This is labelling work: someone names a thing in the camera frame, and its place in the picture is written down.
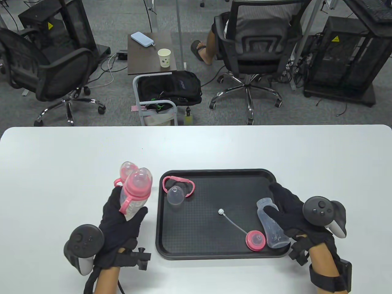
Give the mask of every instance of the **bag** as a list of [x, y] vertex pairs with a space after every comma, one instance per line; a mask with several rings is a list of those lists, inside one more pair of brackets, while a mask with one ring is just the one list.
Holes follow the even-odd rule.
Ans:
[[[194, 73], [174, 71], [163, 76], [146, 76], [138, 81], [140, 101], [170, 100], [177, 106], [192, 106], [201, 103], [201, 83]], [[146, 105], [157, 112], [171, 108], [170, 104]]]

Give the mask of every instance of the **power bank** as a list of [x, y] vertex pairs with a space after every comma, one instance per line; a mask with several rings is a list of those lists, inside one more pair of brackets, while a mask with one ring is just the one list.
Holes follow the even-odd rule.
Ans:
[[138, 42], [140, 45], [144, 47], [148, 47], [150, 45], [154, 45], [154, 40], [147, 37], [145, 34], [141, 32], [136, 32], [131, 35], [131, 38]]

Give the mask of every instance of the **hand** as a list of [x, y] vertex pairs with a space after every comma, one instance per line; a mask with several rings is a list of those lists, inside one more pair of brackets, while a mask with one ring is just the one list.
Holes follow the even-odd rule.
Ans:
[[[142, 207], [132, 219], [126, 221], [125, 216], [119, 211], [121, 189], [122, 187], [115, 187], [103, 206], [103, 216], [99, 228], [105, 236], [105, 243], [97, 254], [94, 264], [105, 260], [103, 266], [109, 266], [110, 264], [106, 264], [114, 260], [118, 250], [130, 239], [136, 240], [139, 236], [140, 224], [148, 213], [147, 207]], [[111, 256], [110, 262], [107, 258], [103, 258], [106, 255]]]
[[298, 196], [278, 183], [270, 184], [269, 189], [281, 211], [272, 206], [264, 207], [264, 211], [278, 223], [285, 234], [296, 241], [308, 237], [314, 246], [326, 243], [334, 259], [339, 259], [332, 233], [325, 227], [312, 225], [305, 219], [302, 213], [303, 202]]

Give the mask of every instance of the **black tray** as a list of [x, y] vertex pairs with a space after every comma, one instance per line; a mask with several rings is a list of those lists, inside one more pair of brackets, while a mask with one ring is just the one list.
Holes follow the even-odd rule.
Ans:
[[[187, 178], [195, 183], [193, 195], [174, 209], [162, 188], [166, 176]], [[218, 214], [225, 214], [245, 231], [263, 226], [257, 216], [256, 202], [264, 197], [273, 200], [268, 189], [276, 182], [265, 169], [168, 171], [160, 179], [156, 249], [168, 260], [229, 258], [272, 258], [287, 253], [290, 246], [259, 252], [251, 251], [245, 234]]]

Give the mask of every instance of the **power strip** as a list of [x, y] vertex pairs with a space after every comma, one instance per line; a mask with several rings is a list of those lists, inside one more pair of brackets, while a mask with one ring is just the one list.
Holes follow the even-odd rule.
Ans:
[[120, 50], [117, 52], [118, 60], [128, 60], [128, 51], [127, 50]]

